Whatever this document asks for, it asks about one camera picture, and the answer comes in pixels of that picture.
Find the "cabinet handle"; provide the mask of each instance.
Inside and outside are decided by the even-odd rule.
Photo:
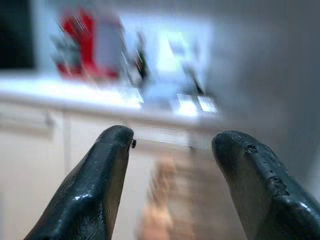
[[[54,125],[54,120],[49,112],[41,114],[0,112],[0,128],[16,127],[49,131]]]

